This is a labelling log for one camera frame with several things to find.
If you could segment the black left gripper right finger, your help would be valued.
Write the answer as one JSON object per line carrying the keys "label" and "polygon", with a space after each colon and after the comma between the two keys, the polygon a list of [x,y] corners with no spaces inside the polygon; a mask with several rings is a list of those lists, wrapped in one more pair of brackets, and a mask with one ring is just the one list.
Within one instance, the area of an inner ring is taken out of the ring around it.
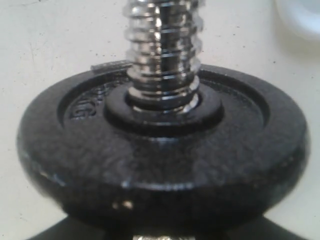
{"label": "black left gripper right finger", "polygon": [[229,240],[299,240],[300,236],[279,226],[263,215],[226,231]]}

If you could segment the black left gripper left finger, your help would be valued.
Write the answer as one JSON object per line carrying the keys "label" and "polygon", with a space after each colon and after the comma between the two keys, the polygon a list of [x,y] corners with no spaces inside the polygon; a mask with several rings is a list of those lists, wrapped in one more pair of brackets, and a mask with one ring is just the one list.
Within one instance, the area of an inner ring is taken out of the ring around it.
{"label": "black left gripper left finger", "polygon": [[30,240],[102,240],[104,236],[104,231],[66,217]]}

